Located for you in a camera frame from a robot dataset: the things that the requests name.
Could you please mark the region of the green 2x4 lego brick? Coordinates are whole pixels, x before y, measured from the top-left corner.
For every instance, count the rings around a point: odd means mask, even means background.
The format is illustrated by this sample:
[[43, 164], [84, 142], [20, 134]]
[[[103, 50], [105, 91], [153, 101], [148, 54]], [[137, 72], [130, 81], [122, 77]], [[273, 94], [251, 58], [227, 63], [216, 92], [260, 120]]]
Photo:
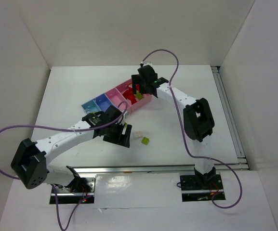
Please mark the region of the green 2x4 lego brick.
[[143, 98], [144, 98], [144, 96], [142, 95], [142, 94], [140, 94], [140, 93], [137, 93], [136, 95], [135, 95], [135, 97], [137, 98], [137, 100], [142, 100]]

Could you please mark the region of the green 2x2 lego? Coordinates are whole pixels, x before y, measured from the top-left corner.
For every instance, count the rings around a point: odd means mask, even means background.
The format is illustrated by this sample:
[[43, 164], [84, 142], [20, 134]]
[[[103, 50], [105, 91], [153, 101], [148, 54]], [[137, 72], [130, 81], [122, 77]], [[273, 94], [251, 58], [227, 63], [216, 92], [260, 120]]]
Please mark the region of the green 2x2 lego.
[[150, 142], [150, 139], [147, 138], [147, 137], [143, 137], [142, 140], [141, 140], [141, 143], [144, 144], [144, 145], [148, 145]]

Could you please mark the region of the red curved lego brick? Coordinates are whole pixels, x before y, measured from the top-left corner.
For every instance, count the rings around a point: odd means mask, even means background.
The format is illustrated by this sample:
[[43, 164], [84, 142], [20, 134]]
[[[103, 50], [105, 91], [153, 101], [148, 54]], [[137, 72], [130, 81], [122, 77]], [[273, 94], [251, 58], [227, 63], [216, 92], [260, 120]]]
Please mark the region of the red curved lego brick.
[[136, 97], [134, 95], [128, 95], [128, 100], [131, 102], [131, 105], [137, 103]]

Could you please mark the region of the red 2x4 lego brick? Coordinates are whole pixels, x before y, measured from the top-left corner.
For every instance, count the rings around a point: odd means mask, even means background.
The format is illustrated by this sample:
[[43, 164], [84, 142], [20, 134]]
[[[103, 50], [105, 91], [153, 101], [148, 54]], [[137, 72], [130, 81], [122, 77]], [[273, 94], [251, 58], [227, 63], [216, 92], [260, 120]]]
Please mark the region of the red 2x4 lego brick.
[[123, 95], [124, 98], [133, 97], [133, 90], [132, 90], [132, 88], [128, 88], [126, 91], [123, 92], [122, 95]]

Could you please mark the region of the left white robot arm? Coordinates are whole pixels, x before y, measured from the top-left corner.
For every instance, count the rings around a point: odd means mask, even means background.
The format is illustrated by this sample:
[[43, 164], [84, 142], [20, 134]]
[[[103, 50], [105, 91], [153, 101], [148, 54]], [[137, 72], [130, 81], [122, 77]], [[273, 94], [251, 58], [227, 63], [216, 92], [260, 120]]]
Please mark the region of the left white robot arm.
[[71, 192], [79, 190], [87, 184], [86, 179], [71, 166], [54, 168], [50, 163], [69, 149], [96, 137], [128, 148], [132, 126], [123, 118], [118, 108], [110, 106], [104, 112], [87, 114], [71, 128], [48, 138], [38, 141], [27, 138], [20, 142], [11, 168], [29, 190], [42, 183], [66, 187]]

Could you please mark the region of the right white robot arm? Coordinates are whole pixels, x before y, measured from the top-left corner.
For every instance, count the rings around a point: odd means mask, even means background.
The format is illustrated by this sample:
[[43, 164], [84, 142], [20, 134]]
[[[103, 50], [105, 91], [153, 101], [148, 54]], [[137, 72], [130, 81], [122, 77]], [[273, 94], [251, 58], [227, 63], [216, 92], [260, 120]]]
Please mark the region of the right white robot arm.
[[215, 125], [208, 101], [196, 99], [170, 85], [165, 78], [158, 77], [153, 67], [141, 63], [138, 74], [132, 75], [134, 93], [144, 93], [160, 98], [177, 111], [184, 143], [192, 141], [195, 159], [195, 177], [199, 185], [208, 184], [216, 174], [212, 161], [211, 135]]

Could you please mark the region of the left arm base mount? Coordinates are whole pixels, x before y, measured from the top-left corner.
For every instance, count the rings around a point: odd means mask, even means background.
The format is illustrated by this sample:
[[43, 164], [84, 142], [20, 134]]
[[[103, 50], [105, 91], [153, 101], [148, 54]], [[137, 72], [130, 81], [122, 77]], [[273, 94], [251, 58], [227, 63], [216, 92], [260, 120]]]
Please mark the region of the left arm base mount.
[[49, 182], [53, 184], [49, 204], [61, 205], [94, 203], [95, 174], [80, 175], [73, 167], [54, 168], [48, 174]]

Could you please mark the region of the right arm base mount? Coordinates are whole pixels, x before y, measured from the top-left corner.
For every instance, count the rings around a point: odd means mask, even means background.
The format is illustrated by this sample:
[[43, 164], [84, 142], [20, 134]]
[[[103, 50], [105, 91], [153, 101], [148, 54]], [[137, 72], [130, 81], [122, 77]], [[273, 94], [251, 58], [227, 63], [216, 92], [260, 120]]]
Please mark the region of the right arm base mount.
[[205, 185], [200, 185], [194, 175], [181, 175], [180, 181], [176, 184], [181, 189], [183, 202], [199, 202], [225, 200], [225, 192], [220, 174], [215, 175]]

